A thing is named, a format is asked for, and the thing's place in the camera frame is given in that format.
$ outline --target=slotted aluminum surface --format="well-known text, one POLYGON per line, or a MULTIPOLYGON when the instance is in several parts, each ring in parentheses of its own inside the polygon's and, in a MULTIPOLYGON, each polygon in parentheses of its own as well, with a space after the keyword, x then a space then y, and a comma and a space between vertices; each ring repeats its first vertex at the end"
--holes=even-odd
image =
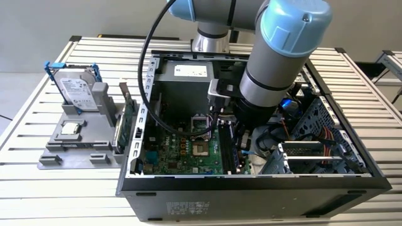
MULTIPOLYGON (((136 69, 141 46, 143 40, 83 38, 79 42, 68 43, 57 61, 69 64, 96 62, 115 102, 123 101, 117 88, 120 81, 127 81, 129 92, 139 101, 136 69)), ((251 48, 251 45, 232 44, 231 52, 249 54, 251 48)), ((188 51, 189 42, 155 40, 149 49, 188 51)), ((339 54, 332 48, 319 48, 310 59, 388 177, 392 190, 331 219, 288 221, 287 224, 400 225, 400 115, 395 115, 388 102, 355 69, 346 54, 339 54)), ((61 96, 44 76, 0 137, 0 219, 4 219, 0 225, 137 225, 140 223, 128 202, 115 197, 119 169, 36 169, 38 156, 61 116, 60 104, 61 96)), ((283 222, 260 220, 188 222, 192 223, 283 225, 283 222)))

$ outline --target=white label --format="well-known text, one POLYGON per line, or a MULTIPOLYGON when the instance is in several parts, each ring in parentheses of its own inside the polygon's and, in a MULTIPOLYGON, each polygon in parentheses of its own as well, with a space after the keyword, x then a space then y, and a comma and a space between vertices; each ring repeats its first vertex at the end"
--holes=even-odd
POLYGON ((83 111, 97 110, 88 84, 81 79, 60 79, 68 98, 83 111))
POLYGON ((207 214, 209 202, 167 202, 169 215, 207 214))
POLYGON ((201 65, 176 65, 175 76, 207 77, 207 66, 201 65))

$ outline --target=white wall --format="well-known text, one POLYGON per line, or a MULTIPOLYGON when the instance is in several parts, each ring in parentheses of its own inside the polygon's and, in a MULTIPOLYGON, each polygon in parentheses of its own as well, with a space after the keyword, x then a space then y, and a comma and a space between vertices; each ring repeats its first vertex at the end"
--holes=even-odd
MULTIPOLYGON (((145 35, 164 0, 0 0, 0 72, 41 72, 71 35, 145 35)), ((328 0, 334 20, 323 47, 343 47, 370 61, 382 49, 402 50, 402 0, 328 0)), ((193 37, 196 25, 167 15, 159 36, 193 37)), ((252 35, 240 34, 252 43, 252 35)))
MULTIPOLYGON (((72 35, 147 35, 165 0, 0 0, 0 72, 41 72, 72 35)), ((196 24, 165 15, 156 36, 188 40, 196 24)))

